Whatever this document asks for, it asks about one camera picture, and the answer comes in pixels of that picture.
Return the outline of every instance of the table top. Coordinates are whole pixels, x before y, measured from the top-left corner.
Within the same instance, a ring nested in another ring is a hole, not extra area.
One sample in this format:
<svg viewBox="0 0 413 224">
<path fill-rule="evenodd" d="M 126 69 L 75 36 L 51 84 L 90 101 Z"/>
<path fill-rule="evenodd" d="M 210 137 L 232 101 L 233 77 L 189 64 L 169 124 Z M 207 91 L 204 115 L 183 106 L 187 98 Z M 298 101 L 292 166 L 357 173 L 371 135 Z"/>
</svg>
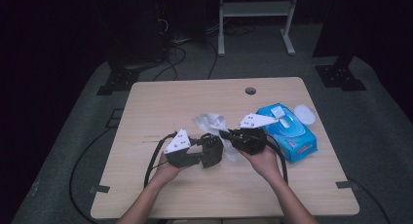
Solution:
<svg viewBox="0 0 413 224">
<path fill-rule="evenodd" d="M 254 88 L 256 94 L 247 94 Z M 256 78 L 140 82 L 131 88 L 117 130 L 101 186 L 91 215 L 120 217 L 143 189 L 146 169 L 160 139 L 186 129 L 192 138 L 204 134 L 192 118 L 217 113 L 229 129 L 260 107 L 282 103 L 289 109 L 306 104 L 316 110 L 309 126 L 317 137 L 318 152 L 295 164 L 287 163 L 289 186 L 313 215 L 354 215 L 359 211 L 350 188 L 338 189 L 347 181 L 311 97 L 300 78 Z M 193 146 L 191 150 L 201 148 Z M 282 216 L 276 195 L 249 162 L 239 155 L 235 162 L 225 154 L 212 167 L 202 164 L 182 171 L 161 191 L 150 214 L 153 218 L 272 217 Z"/>
</svg>

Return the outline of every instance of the tissue box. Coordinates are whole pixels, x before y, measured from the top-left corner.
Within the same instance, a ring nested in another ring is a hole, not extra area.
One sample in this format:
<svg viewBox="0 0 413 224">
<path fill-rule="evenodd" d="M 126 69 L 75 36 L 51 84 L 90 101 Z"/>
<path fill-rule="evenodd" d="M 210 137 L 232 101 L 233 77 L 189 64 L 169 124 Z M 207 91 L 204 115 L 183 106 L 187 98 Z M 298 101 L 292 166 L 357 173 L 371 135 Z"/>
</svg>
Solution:
<svg viewBox="0 0 413 224">
<path fill-rule="evenodd" d="M 295 163 L 318 151 L 316 136 L 284 105 L 277 103 L 262 107 L 257 114 L 275 117 L 274 113 L 280 108 L 284 116 L 280 117 L 277 123 L 262 128 L 278 143 L 285 159 Z"/>
</svg>

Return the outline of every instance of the person's left hand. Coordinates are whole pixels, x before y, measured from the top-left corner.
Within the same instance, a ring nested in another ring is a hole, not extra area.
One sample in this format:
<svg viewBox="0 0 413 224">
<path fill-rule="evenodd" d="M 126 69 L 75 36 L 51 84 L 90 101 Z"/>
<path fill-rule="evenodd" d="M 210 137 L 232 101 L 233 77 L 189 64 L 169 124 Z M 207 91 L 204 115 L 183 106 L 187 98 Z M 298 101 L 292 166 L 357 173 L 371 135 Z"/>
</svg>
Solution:
<svg viewBox="0 0 413 224">
<path fill-rule="evenodd" d="M 176 168 L 170 163 L 168 163 L 167 156 L 164 152 L 162 152 L 161 157 L 159 159 L 158 165 L 156 167 L 156 172 L 151 179 L 151 182 L 159 182 L 162 185 L 167 185 L 171 181 L 175 179 L 175 177 L 186 168 Z"/>
</svg>

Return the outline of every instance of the white lid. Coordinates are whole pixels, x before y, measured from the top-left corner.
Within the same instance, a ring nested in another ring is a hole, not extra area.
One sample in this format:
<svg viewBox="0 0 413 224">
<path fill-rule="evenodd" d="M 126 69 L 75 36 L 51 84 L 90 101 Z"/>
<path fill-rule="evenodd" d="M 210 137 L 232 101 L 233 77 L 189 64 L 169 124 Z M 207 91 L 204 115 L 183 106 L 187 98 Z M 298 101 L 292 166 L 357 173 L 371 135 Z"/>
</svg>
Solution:
<svg viewBox="0 0 413 224">
<path fill-rule="evenodd" d="M 305 104 L 300 104 L 295 106 L 294 115 L 300 120 L 304 125 L 311 125 L 316 121 L 316 114 L 314 110 Z"/>
</svg>

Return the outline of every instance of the gray carpet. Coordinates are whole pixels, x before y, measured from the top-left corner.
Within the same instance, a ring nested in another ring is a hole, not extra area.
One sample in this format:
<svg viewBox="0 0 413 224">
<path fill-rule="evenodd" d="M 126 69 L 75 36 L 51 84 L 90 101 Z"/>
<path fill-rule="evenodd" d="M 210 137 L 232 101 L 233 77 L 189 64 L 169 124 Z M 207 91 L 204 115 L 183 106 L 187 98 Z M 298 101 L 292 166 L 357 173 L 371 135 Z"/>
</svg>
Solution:
<svg viewBox="0 0 413 224">
<path fill-rule="evenodd" d="M 291 77 L 304 80 L 319 112 L 344 172 L 359 182 L 355 189 L 360 212 L 347 217 L 317 217 L 320 223 L 387 223 L 383 208 L 392 223 L 413 220 L 413 126 L 374 70 L 355 57 L 350 69 L 367 91 L 343 92 L 325 88 L 315 65 L 332 64 L 335 57 L 312 58 L 321 25 L 292 25 L 290 38 L 296 50 L 288 56 L 280 36 L 280 26 L 258 26 L 242 37 L 226 37 L 226 56 L 219 57 L 210 79 Z M 216 36 L 208 38 L 215 46 Z M 214 64 L 214 49 L 209 44 L 190 43 L 180 47 L 185 59 L 175 66 L 179 80 L 206 79 Z M 179 61 L 180 50 L 170 50 L 170 61 Z M 164 63 L 141 73 L 139 81 L 152 81 L 168 67 Z M 72 195 L 80 211 L 89 216 L 94 194 L 122 114 L 128 92 L 96 95 L 110 73 L 107 63 L 94 75 L 68 117 L 44 163 L 32 190 L 21 205 L 14 223 L 88 223 L 70 201 Z M 170 69 L 158 80 L 175 80 Z M 95 220 L 113 223 L 115 220 Z"/>
</svg>

